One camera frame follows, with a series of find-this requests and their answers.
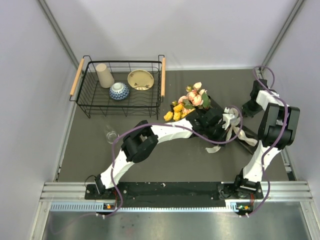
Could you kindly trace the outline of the pink and yellow flower bouquet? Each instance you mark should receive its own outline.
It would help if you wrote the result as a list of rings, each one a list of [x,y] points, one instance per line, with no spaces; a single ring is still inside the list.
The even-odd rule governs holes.
[[[178,101],[173,101],[171,110],[163,116],[166,122],[177,122],[195,110],[211,108],[211,99],[207,90],[202,88],[202,82],[196,82],[193,86],[188,85],[185,90],[186,95],[181,96]]]

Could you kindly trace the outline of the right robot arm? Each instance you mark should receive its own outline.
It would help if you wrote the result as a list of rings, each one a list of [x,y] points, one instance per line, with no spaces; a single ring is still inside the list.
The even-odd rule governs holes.
[[[285,147],[290,146],[296,136],[300,109],[283,103],[274,91],[259,90],[243,105],[243,111],[252,113],[263,110],[258,128],[258,145],[250,162],[236,176],[232,191],[239,198],[255,195],[261,190],[265,170]]]

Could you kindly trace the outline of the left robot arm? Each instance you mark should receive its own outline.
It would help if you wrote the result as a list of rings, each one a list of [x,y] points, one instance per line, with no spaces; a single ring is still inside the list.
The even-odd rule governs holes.
[[[223,112],[211,108],[194,110],[186,117],[169,123],[139,122],[136,127],[120,135],[111,147],[111,165],[95,178],[96,192],[109,198],[122,176],[134,164],[146,160],[154,148],[163,142],[189,139],[192,135],[208,139],[210,143],[223,143]]]

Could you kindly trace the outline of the black wrapping paper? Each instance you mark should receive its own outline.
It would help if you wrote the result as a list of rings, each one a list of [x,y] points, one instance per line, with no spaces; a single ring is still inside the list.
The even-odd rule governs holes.
[[[232,138],[240,143],[250,154],[254,154],[258,147],[258,135],[246,126],[241,126],[239,112],[235,108],[222,108],[217,102],[209,99],[208,109],[200,106],[184,108],[185,97],[171,103],[164,119],[173,121],[180,116],[180,120],[190,118],[194,120],[195,129],[200,134],[215,142],[226,142]]]

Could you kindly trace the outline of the white printed ribbon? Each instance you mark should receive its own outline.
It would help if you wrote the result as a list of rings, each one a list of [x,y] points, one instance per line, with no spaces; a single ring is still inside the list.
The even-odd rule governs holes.
[[[240,129],[240,123],[242,118],[239,116],[239,124],[237,125],[232,125],[228,127],[226,130],[226,137],[225,141],[229,141],[232,138],[232,134],[235,134],[237,136],[237,140],[240,140],[241,143],[244,145],[247,145],[249,147],[257,147],[258,146],[258,140],[255,139],[254,137],[248,137],[247,134],[245,133],[244,128]]]

